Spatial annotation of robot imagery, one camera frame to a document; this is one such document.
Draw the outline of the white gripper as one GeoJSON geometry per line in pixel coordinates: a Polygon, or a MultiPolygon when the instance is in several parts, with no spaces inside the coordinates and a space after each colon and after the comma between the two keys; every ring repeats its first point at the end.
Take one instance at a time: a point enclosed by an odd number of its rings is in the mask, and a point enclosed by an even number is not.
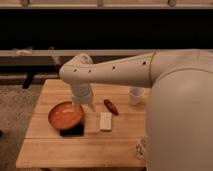
{"type": "Polygon", "coordinates": [[[72,101],[77,104],[73,105],[73,113],[81,112],[81,106],[79,104],[88,104],[88,107],[96,112],[93,102],[93,91],[89,84],[77,84],[71,86],[72,101]]]}

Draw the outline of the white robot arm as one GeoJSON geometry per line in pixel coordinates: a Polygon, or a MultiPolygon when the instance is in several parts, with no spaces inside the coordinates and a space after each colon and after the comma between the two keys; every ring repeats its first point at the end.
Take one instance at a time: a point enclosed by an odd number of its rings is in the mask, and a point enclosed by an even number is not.
{"type": "Polygon", "coordinates": [[[81,53],[59,75],[76,104],[93,100],[93,83],[148,88],[147,171],[213,171],[213,52],[155,51],[98,64],[81,53]]]}

